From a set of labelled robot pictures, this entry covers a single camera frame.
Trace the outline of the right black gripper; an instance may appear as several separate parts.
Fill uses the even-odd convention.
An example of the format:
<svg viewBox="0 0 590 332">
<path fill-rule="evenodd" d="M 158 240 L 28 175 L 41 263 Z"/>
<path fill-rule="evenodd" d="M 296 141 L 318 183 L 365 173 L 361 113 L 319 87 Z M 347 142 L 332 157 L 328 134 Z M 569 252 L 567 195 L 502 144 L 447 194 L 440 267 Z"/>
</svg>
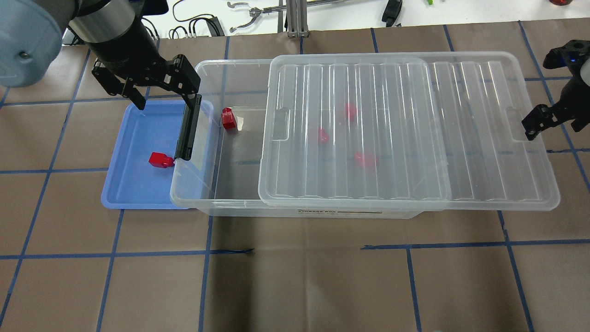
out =
<svg viewBox="0 0 590 332">
<path fill-rule="evenodd" d="M 574 119 L 571 109 L 589 108 L 589 56 L 588 40 L 570 40 L 564 46 L 553 48 L 544 57 L 545 69 L 567 68 L 571 80 L 562 89 L 554 105 L 536 105 L 522 120 L 525 137 L 533 141 L 541 132 Z"/>
</svg>

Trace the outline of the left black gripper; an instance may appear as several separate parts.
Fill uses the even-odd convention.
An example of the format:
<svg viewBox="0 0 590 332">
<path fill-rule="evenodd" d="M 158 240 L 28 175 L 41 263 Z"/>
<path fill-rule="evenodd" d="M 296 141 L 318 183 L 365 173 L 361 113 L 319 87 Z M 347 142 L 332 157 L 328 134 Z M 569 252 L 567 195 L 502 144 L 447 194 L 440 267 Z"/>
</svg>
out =
<svg viewBox="0 0 590 332">
<path fill-rule="evenodd" d="M 143 111 L 146 99 L 136 87 L 158 86 L 181 95 L 192 111 L 200 105 L 201 80 L 189 59 L 179 54 L 169 65 L 141 19 L 108 41 L 85 44 L 97 57 L 91 73 L 108 95 L 120 95 Z"/>
</svg>

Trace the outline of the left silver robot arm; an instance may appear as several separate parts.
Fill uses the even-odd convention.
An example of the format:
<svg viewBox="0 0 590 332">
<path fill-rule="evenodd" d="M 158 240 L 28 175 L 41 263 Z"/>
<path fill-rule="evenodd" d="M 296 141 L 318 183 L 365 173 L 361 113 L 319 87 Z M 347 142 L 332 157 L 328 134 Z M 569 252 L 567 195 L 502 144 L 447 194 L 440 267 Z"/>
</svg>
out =
<svg viewBox="0 0 590 332">
<path fill-rule="evenodd" d="M 97 57 L 91 71 L 111 96 L 143 109 L 139 87 L 181 96 L 190 111 L 200 107 L 200 77 L 185 55 L 158 52 L 142 19 L 168 12 L 165 0 L 3 0 L 0 3 L 0 81 L 23 88 L 40 81 L 61 51 L 66 29 Z"/>
</svg>

